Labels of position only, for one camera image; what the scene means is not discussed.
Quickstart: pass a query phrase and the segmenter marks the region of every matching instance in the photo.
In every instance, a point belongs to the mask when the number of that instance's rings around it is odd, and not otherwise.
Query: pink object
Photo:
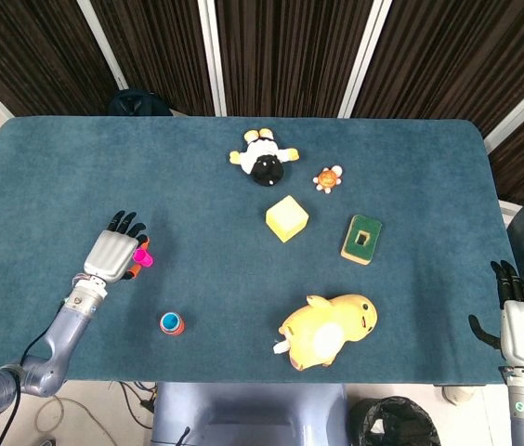
[[[132,258],[134,258],[134,261],[144,268],[150,268],[154,262],[152,256],[144,248],[138,248],[134,252]]]

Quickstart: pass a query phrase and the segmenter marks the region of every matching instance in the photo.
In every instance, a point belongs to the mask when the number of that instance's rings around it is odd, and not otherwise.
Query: green sponge
[[[372,261],[373,251],[380,235],[382,223],[367,216],[354,216],[348,227],[345,244],[340,255],[353,262],[368,265]]]

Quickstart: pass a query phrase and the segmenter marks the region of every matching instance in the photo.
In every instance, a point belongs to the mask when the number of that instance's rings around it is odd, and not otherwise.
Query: cable
[[[59,311],[61,310],[61,308],[63,306],[64,306],[64,301],[62,300],[59,303],[58,311],[56,311],[56,315],[54,316],[54,319],[49,323],[47,328],[45,328],[45,330],[43,332],[41,332],[41,334],[38,335],[31,342],[31,344],[29,344],[24,349],[24,352],[22,353],[22,356],[20,357],[20,366],[22,366],[22,364],[24,363],[24,360],[26,359],[27,355],[29,354],[29,350],[37,343],[37,341],[39,341],[39,339],[41,339],[47,333],[47,330],[49,330],[49,327],[51,327],[51,324],[53,323],[53,321],[58,317],[58,313],[59,313]],[[0,435],[0,446],[2,445],[2,442],[4,441],[4,438],[6,437],[6,434],[8,433],[8,430],[10,429],[10,426],[12,426],[12,422],[14,421],[14,417],[17,415],[17,412],[19,411],[19,406],[20,406],[20,377],[15,372],[12,372],[12,371],[9,371],[9,372],[14,377],[14,381],[16,382],[16,385],[17,385],[17,398],[14,401],[14,409],[12,410],[12,413],[10,414],[10,417],[8,418],[8,421],[7,421],[6,425],[4,426],[4,430],[2,430],[2,434]]]
[[[136,396],[136,398],[138,398],[139,400],[142,400],[142,398],[140,397],[140,395],[138,395],[138,392],[136,392],[131,386],[129,386],[127,383],[125,383],[124,381],[118,381],[118,383],[120,383],[122,385],[122,387],[126,387],[126,388],[129,388],[132,393],[134,393],[134,395]]]
[[[177,441],[176,443],[176,446],[181,446],[184,439],[188,436],[188,434],[190,433],[191,429],[189,426],[186,426],[186,430],[184,430],[184,433],[181,437],[179,437],[179,440]]]
[[[86,274],[85,272],[79,272],[78,274],[76,274],[73,278],[72,278],[72,288],[74,288],[74,285],[76,285],[76,283],[78,281],[80,281],[81,279],[84,279],[84,280],[89,280],[91,278],[91,275],[90,274]]]
[[[59,303],[59,306],[58,306],[58,311],[56,311],[56,315],[54,316],[54,319],[49,323],[49,325],[47,326],[47,328],[45,328],[45,330],[43,332],[41,332],[40,335],[38,335],[32,342],[31,344],[29,344],[25,349],[24,349],[24,352],[22,353],[22,356],[20,357],[20,365],[22,365],[22,363],[24,362],[25,358],[27,357],[27,355],[29,354],[29,350],[31,350],[31,348],[33,348],[33,346],[39,341],[39,339],[41,339],[43,336],[46,335],[47,333],[47,330],[49,330],[49,327],[51,327],[51,324],[53,323],[53,321],[58,317],[58,313],[59,311],[61,310],[61,308],[64,306],[64,301],[62,300],[60,303]]]
[[[151,393],[154,392],[157,388],[156,384],[153,387],[146,387],[140,381],[134,381],[134,385],[138,387],[140,390],[144,390],[145,392],[151,392]]]
[[[148,398],[147,400],[142,399],[142,397],[140,397],[140,395],[138,395],[138,393],[131,386],[129,386],[127,383],[124,383],[126,388],[129,388],[130,390],[132,390],[132,393],[134,393],[136,398],[138,398],[138,400],[140,401],[140,405],[144,407],[150,413],[154,413],[154,401],[157,398],[157,386],[155,385],[153,387],[153,390],[146,390],[147,387],[145,387],[142,383],[138,383],[135,381],[134,384],[137,385],[139,389],[149,392],[151,394],[151,397]]]
[[[129,386],[128,384],[123,383],[122,381],[118,381],[118,383],[119,383],[120,387],[122,388],[122,391],[124,392],[125,405],[127,406],[128,411],[130,412],[130,415],[132,415],[132,418],[134,418],[134,421],[136,421],[140,426],[144,427],[145,429],[151,430],[152,426],[147,426],[147,425],[144,425],[144,424],[140,423],[140,420],[138,420],[137,417],[134,415],[134,412],[132,412],[132,407],[130,406],[130,400],[128,399],[128,394],[125,391],[125,388],[127,387],[130,390],[132,390],[134,392],[134,394],[137,396],[137,398],[140,400],[140,397],[138,396],[138,393],[133,388],[131,388],[131,386]]]
[[[6,434],[8,433],[10,426],[12,426],[12,422],[14,421],[14,417],[17,416],[17,412],[19,411],[19,406],[20,406],[20,378],[14,372],[11,372],[11,373],[17,385],[17,398],[14,401],[14,409],[12,409],[12,413],[10,414],[8,421],[6,422],[6,425],[4,426],[4,429],[2,430],[2,434],[0,434],[0,446],[2,445],[2,442],[4,441],[4,438],[6,437]]]
[[[60,398],[60,397],[56,397],[56,396],[53,396],[51,398],[51,400],[49,401],[46,401],[40,408],[39,410],[37,411],[37,413],[35,414],[35,419],[34,419],[34,427],[35,429],[37,430],[37,432],[40,432],[42,434],[46,434],[47,432],[51,432],[52,430],[55,430],[60,424],[61,422],[64,420],[64,405],[62,404],[62,402],[69,402],[71,404],[75,404],[77,405],[78,407],[80,407],[81,409],[83,409],[86,414],[90,417],[91,420],[93,420],[97,426],[99,426],[99,428],[105,433],[105,435],[107,435],[107,437],[110,439],[111,443],[113,443],[114,446],[118,446],[117,442],[115,441],[115,439],[113,439],[113,437],[111,436],[111,434],[109,433],[109,431],[105,428],[104,425],[102,425],[99,420],[95,417],[95,415],[93,415],[91,413],[91,411],[88,410],[88,408],[81,402],[78,402],[77,400],[72,400],[70,398]],[[41,429],[39,428],[39,425],[38,425],[38,422],[39,422],[39,415],[41,414],[41,412],[44,410],[45,407],[47,407],[49,404],[51,404],[52,402],[57,402],[58,405],[59,405],[59,419],[58,421],[56,422],[55,425],[53,425],[51,428],[49,429]]]

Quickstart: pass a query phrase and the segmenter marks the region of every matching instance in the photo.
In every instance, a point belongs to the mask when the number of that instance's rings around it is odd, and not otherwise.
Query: small orange turtle toy
[[[332,169],[324,167],[317,177],[314,177],[313,181],[316,186],[316,190],[324,190],[326,193],[330,193],[334,186],[339,185],[342,180],[340,177],[343,175],[343,168],[340,165],[333,165]]]

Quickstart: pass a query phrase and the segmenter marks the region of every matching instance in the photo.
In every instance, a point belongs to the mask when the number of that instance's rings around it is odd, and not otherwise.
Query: white cable
[[[81,279],[85,279],[85,280],[88,280],[90,279],[90,275],[89,274],[86,274],[85,272],[79,272],[78,274],[76,274],[73,278],[72,278],[72,288],[74,287],[74,285],[80,281]]]
[[[49,404],[51,404],[54,401],[56,401],[58,403],[58,405],[59,405],[59,418],[58,418],[58,421],[56,422],[55,425],[53,425],[49,429],[41,429],[41,428],[39,428],[39,425],[38,425],[39,415],[41,414],[41,412],[44,410],[45,407],[47,407]],[[37,432],[40,432],[42,434],[46,434],[47,432],[51,432],[51,431],[55,430],[61,424],[61,422],[64,420],[64,405],[62,404],[63,401],[69,402],[69,403],[72,403],[72,404],[76,404],[78,407],[83,409],[86,412],[86,414],[88,414],[88,416],[91,418],[91,420],[93,420],[97,424],[97,426],[99,426],[100,429],[103,432],[105,432],[105,435],[107,435],[109,437],[109,439],[111,440],[111,443],[113,443],[114,446],[118,446],[117,442],[115,441],[115,439],[113,439],[113,437],[108,432],[108,430],[98,421],[97,418],[95,418],[95,415],[93,415],[91,413],[91,411],[89,411],[88,408],[84,404],[82,404],[82,403],[80,403],[80,402],[78,402],[76,400],[71,400],[70,398],[60,398],[60,397],[53,396],[51,398],[51,400],[45,402],[43,404],[43,406],[41,406],[39,408],[39,410],[35,414],[35,419],[34,419],[34,422],[33,422],[35,430]]]

